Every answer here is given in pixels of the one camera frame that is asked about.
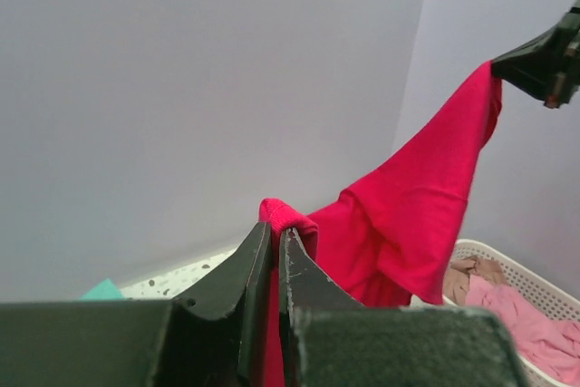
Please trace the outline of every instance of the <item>white plastic basket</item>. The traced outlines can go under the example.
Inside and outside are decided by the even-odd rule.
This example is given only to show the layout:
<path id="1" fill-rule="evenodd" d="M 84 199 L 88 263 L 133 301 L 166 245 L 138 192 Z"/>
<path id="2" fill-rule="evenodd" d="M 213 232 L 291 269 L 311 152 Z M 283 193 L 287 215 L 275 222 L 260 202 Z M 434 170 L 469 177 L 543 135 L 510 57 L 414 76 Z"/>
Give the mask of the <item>white plastic basket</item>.
<path id="1" fill-rule="evenodd" d="M 480 256 L 499 262 L 509 284 L 515 287 L 527 301 L 550 319 L 574 319 L 580 321 L 580 301 L 548 283 L 544 278 L 534 274 L 508 256 L 501 254 L 496 249 L 476 240 L 458 240 L 451 259 L 457 260 L 468 256 Z M 455 305 L 445 296 L 443 296 L 443 300 L 447 305 Z M 523 356 L 520 355 L 520 358 L 526 368 L 531 386 L 567 387 L 568 384 L 558 382 L 546 375 Z"/>

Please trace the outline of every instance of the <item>red cloth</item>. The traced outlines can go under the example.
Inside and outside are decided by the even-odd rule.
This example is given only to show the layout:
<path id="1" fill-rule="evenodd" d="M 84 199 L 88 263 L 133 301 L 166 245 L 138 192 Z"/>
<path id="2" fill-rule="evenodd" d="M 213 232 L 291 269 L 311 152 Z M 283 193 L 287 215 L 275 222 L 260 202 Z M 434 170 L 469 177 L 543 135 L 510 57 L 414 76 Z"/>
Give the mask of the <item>red cloth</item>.
<path id="1" fill-rule="evenodd" d="M 411 294 L 442 304 L 442 283 L 468 203 L 481 148 L 501 110 L 501 81 L 484 63 L 429 123 L 378 169 L 304 216 L 265 199 L 259 219 L 280 233 L 296 227 L 317 264 L 368 306 L 407 305 Z M 278 277 L 273 272 L 266 387 L 283 387 Z"/>

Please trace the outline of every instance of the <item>robotic end effector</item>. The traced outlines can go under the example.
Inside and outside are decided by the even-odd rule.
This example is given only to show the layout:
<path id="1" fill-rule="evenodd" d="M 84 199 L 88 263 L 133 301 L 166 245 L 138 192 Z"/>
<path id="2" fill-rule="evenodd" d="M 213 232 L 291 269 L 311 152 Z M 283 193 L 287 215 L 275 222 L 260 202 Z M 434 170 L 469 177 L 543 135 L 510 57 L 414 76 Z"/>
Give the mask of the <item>robotic end effector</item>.
<path id="1" fill-rule="evenodd" d="M 494 59 L 491 69 L 547 108 L 569 103 L 580 84 L 580 0 L 547 32 Z"/>

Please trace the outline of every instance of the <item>pink cloth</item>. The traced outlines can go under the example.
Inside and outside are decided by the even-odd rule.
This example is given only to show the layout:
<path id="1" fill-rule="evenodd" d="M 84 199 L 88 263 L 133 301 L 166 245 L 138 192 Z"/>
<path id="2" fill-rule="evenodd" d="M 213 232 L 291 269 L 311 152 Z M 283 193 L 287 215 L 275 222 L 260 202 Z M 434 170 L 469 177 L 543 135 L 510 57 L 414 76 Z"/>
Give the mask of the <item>pink cloth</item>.
<path id="1" fill-rule="evenodd" d="M 443 276 L 468 204 L 481 148 L 501 109 L 501 80 L 482 64 L 435 116 L 378 169 L 305 216 L 265 199 L 259 219 L 280 233 L 297 227 L 308 254 L 367 306 L 408 305 L 411 294 L 442 304 Z M 272 276 L 266 386 L 284 385 L 278 336 L 277 269 Z"/>
<path id="2" fill-rule="evenodd" d="M 514 287 L 492 285 L 480 276 L 471 276 L 465 304 L 495 313 L 517 350 L 542 372 L 580 386 L 580 323 L 548 319 Z"/>

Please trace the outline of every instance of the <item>beige cloth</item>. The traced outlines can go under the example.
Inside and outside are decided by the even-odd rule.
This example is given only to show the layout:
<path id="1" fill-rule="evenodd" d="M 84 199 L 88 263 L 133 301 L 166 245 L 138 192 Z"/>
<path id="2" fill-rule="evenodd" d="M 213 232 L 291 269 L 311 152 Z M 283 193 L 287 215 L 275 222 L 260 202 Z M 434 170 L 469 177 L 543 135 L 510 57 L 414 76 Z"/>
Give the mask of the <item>beige cloth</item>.
<path id="1" fill-rule="evenodd" d="M 469 256 L 451 262 L 443 278 L 443 294 L 455 304 L 464 305 L 471 275 L 480 276 L 492 285 L 508 285 L 501 265 L 497 261 Z"/>

